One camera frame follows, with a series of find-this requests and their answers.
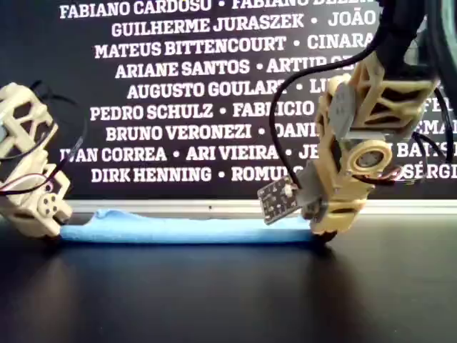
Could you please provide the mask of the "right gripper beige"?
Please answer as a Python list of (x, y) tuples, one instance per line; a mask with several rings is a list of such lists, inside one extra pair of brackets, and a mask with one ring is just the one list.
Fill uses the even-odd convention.
[(332, 189), (309, 197), (311, 231), (321, 242), (330, 242), (348, 230), (368, 198), (366, 189)]

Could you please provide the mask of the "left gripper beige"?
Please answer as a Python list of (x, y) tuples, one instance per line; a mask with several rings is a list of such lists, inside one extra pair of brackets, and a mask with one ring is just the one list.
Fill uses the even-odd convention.
[(40, 214), (21, 214), (21, 233), (26, 237), (57, 237), (63, 225), (68, 224), (71, 215), (57, 214), (43, 217)]

